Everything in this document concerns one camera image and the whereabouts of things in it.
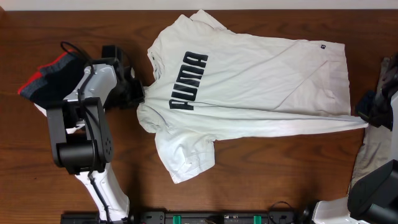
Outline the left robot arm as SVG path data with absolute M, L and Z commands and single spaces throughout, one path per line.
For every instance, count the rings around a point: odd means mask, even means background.
M 92 60 L 83 78 L 47 109 L 52 155 L 57 166 L 75 176 L 98 208 L 96 215 L 70 215 L 65 223 L 130 223 L 130 201 L 111 166 L 114 144 L 105 111 L 144 101 L 141 82 L 119 57 Z

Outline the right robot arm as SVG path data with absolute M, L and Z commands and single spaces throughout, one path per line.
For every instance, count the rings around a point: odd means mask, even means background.
M 309 205 L 301 223 L 397 223 L 397 55 L 355 112 L 368 123 L 347 196 Z

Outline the white Puma t-shirt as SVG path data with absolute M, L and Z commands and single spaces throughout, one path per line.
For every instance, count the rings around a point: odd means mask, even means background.
M 237 34 L 205 11 L 148 48 L 154 82 L 137 108 L 173 182 L 215 164 L 215 141 L 361 129 L 343 44 Z

